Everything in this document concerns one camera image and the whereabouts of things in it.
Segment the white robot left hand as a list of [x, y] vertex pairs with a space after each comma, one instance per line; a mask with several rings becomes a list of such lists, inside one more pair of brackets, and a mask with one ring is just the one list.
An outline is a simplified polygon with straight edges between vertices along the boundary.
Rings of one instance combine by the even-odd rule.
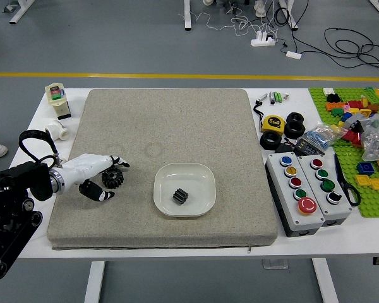
[[121, 157], [87, 153], [67, 161], [61, 168], [55, 170], [59, 174], [56, 195], [65, 193], [75, 184], [79, 185], [79, 191], [82, 195], [93, 201], [105, 201], [112, 198], [114, 192], [103, 190], [99, 185], [90, 181], [90, 178], [115, 164], [126, 168], [130, 167], [129, 163]]

